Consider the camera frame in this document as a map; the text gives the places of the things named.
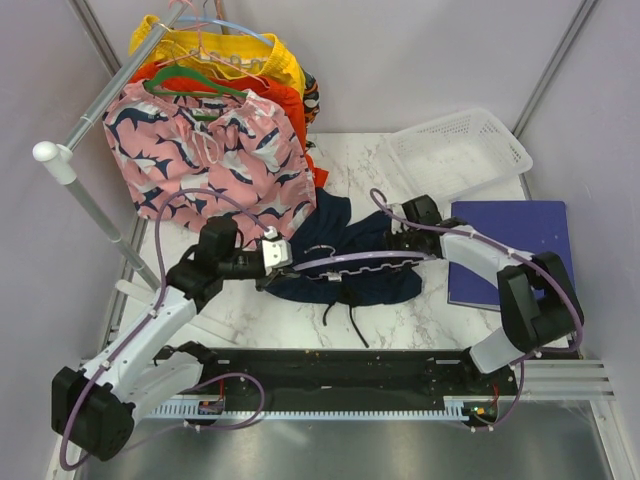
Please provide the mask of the translucent lilac hanger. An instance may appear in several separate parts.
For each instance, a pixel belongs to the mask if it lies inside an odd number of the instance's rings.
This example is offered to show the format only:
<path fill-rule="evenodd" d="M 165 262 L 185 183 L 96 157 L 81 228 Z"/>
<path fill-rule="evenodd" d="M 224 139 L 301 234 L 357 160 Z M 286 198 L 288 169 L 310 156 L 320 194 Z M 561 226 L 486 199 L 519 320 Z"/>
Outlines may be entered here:
<path fill-rule="evenodd" d="M 304 251 L 310 254 L 315 251 L 327 251 L 322 258 L 308 260 L 291 267 L 295 271 L 294 278 L 304 277 L 311 281 L 341 282 L 345 277 L 355 277 L 363 274 L 374 274 L 386 270 L 402 270 L 404 267 L 413 267 L 420 262 L 434 260 L 402 259 L 394 256 L 389 250 L 356 252 L 338 254 L 330 245 L 315 245 Z"/>

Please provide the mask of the navy blue shorts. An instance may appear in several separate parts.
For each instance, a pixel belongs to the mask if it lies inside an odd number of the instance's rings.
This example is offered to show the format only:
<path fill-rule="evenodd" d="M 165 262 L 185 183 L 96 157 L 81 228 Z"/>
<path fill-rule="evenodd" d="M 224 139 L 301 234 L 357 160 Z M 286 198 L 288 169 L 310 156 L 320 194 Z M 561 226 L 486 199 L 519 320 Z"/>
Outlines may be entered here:
<path fill-rule="evenodd" d="M 351 201 L 346 197 L 316 190 L 317 207 L 289 240 L 295 265 L 325 261 L 354 254 L 354 259 L 324 263 L 273 281 L 265 290 L 280 299 L 299 303 L 324 304 L 322 320 L 329 310 L 348 307 L 349 320 L 362 345 L 369 343 L 358 328 L 354 310 L 358 307 L 394 305 L 422 293 L 423 280 L 410 258 L 366 259 L 369 252 L 391 249 L 387 236 L 392 219 L 381 211 L 352 220 Z"/>

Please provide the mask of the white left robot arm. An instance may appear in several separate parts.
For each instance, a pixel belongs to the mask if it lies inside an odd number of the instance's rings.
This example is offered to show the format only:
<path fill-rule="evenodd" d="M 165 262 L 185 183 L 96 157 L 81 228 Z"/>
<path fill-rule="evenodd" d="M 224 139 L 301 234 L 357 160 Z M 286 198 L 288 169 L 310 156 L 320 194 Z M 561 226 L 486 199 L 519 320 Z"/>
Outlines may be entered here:
<path fill-rule="evenodd" d="M 217 296 L 227 280 L 264 286 L 293 262 L 287 240 L 268 228 L 254 250 L 237 244 L 230 218 L 207 221 L 192 245 L 163 272 L 160 288 L 140 316 L 81 368 L 62 368 L 51 387 L 51 425 L 61 446 L 75 444 L 102 461 L 127 444 L 137 424 L 183 391 L 208 393 L 219 369 L 180 347 L 159 365 L 152 361 L 184 325 Z"/>

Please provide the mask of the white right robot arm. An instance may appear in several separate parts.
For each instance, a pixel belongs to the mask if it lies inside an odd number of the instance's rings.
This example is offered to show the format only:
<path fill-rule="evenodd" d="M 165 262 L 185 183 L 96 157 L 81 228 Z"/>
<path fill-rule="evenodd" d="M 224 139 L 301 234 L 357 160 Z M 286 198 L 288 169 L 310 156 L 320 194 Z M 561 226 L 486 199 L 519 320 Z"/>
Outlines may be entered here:
<path fill-rule="evenodd" d="M 583 340 L 584 313 L 561 257 L 553 252 L 518 250 L 479 232 L 457 218 L 442 219 L 424 195 L 390 206 L 378 189 L 371 199 L 392 219 L 392 233 L 412 251 L 457 264 L 490 283 L 498 292 L 501 326 L 467 349 L 458 368 L 467 392 L 483 392 L 494 372 L 535 353 L 561 353 L 550 344 L 572 335 L 574 352 Z"/>

